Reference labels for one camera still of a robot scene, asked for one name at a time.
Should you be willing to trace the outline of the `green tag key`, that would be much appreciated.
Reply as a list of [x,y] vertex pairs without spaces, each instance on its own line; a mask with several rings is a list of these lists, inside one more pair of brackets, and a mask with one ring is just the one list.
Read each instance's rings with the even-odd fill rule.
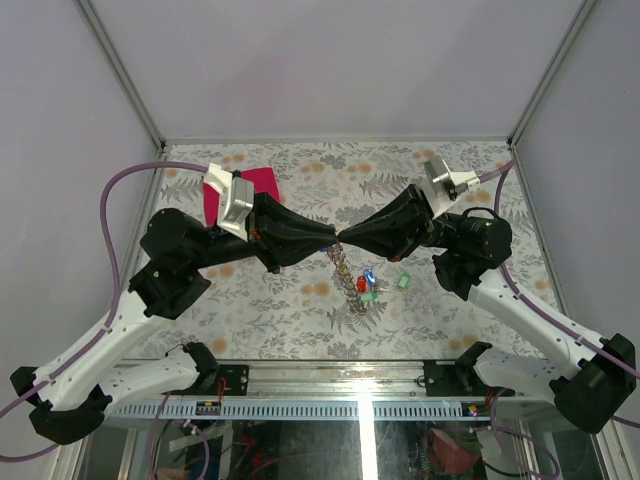
[[386,291],[367,291],[360,294],[360,300],[363,304],[369,304],[378,301]]
[[397,288],[399,290],[406,290],[409,287],[411,276],[408,272],[403,272],[397,282]]

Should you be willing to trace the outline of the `blue tag key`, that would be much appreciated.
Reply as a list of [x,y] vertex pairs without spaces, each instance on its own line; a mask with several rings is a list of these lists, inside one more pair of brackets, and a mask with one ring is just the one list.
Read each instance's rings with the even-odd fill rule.
[[365,269],[363,276],[366,280],[367,286],[370,290],[375,290],[377,286],[377,278],[371,269]]

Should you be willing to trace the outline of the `red tag key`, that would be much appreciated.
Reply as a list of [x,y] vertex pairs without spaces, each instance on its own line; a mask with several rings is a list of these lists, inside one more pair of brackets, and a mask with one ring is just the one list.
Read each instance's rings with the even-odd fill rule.
[[359,276],[356,280],[356,287],[360,293],[365,293],[368,288],[367,280],[364,276]]

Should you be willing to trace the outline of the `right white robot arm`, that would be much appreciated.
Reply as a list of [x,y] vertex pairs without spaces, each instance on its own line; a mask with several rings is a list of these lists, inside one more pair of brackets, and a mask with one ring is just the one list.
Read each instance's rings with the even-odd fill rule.
[[553,404],[578,429],[600,432],[636,388],[633,343],[581,326],[517,286],[505,265],[512,254],[510,224],[486,207],[456,214],[456,201],[411,184],[338,238],[391,262],[419,246],[441,249],[432,258],[441,287],[491,313],[544,356],[535,360],[478,343],[459,359],[458,387],[472,395],[488,386],[521,392]]

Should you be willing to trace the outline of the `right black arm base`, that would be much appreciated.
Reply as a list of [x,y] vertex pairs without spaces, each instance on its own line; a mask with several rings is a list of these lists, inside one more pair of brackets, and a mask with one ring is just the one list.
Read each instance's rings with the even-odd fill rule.
[[430,397],[483,397],[513,389],[521,371],[514,358],[492,344],[476,341],[453,360],[423,360],[420,384]]

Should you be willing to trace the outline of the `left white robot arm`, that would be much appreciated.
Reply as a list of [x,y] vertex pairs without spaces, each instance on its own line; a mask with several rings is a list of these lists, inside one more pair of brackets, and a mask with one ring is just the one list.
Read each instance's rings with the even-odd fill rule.
[[140,240],[149,261],[130,279],[115,309],[48,364],[12,373],[14,390],[33,407],[29,420],[38,435],[68,445],[149,396],[212,392],[219,364],[201,342],[181,344],[131,370],[116,365],[208,290],[202,269],[256,257],[277,273],[337,240],[334,227],[296,214],[267,193],[255,197],[242,225],[245,239],[206,227],[176,208],[152,216]]

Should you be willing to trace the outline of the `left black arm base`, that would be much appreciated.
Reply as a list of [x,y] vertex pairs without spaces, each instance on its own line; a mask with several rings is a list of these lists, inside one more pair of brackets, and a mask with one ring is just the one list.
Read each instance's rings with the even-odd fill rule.
[[223,364],[213,379],[207,379],[199,387],[200,395],[219,399],[244,397],[248,393],[249,366],[242,364]]

